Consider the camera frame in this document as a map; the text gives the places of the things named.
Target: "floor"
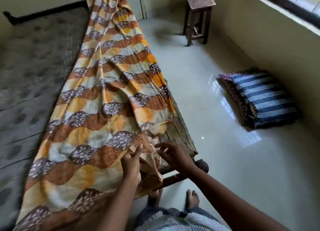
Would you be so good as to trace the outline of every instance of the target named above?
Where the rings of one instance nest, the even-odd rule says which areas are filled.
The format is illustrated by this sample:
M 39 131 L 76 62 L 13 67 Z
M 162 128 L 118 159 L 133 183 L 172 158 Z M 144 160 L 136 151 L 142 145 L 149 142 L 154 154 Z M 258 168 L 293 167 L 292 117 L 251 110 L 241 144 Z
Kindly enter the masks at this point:
M 287 228 L 320 230 L 320 141 L 302 122 L 243 128 L 236 104 L 216 78 L 254 62 L 213 31 L 207 45 L 193 41 L 185 47 L 182 18 L 166 15 L 139 24 L 199 152 L 195 159 L 205 159 L 211 176 Z M 187 189 L 197 190 L 200 207 L 224 222 L 190 180 L 166 187 L 160 206 L 183 209 Z M 146 202 L 134 201 L 128 230 Z

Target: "bare foot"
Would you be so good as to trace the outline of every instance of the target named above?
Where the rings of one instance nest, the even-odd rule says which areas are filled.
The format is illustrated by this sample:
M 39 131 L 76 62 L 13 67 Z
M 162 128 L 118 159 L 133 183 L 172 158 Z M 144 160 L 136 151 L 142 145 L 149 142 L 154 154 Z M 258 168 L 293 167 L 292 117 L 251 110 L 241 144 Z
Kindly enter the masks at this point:
M 200 199 L 196 191 L 187 190 L 186 191 L 186 210 L 189 210 L 193 207 L 198 207 Z
M 148 206 L 158 207 L 161 199 L 162 189 L 151 192 L 148 198 Z

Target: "bedsheet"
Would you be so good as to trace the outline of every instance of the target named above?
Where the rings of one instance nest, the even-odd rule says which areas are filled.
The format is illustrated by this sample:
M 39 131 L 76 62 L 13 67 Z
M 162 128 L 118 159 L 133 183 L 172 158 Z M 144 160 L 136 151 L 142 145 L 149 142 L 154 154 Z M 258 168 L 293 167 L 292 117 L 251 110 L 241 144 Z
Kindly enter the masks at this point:
M 120 159 L 144 145 L 145 195 L 162 177 L 153 147 L 176 116 L 169 89 L 126 0 L 94 0 L 78 59 L 28 174 L 15 230 L 74 225 L 106 204 Z

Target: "stool top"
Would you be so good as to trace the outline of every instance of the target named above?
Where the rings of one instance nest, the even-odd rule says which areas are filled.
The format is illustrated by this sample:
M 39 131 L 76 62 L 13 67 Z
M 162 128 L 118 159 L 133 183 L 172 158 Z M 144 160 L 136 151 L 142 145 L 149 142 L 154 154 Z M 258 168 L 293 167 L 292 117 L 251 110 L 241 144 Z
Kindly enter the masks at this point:
M 212 7 L 216 4 L 214 0 L 187 0 L 187 1 L 192 10 Z

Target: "gray mattress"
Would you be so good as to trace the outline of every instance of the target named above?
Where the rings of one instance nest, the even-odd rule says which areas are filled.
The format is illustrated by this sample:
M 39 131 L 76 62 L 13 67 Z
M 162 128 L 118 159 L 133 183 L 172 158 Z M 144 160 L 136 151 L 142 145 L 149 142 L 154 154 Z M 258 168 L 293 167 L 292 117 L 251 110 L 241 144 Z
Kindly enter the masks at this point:
M 88 17 L 82 7 L 16 25 L 0 52 L 0 230 L 12 229 L 18 217 L 26 176 Z

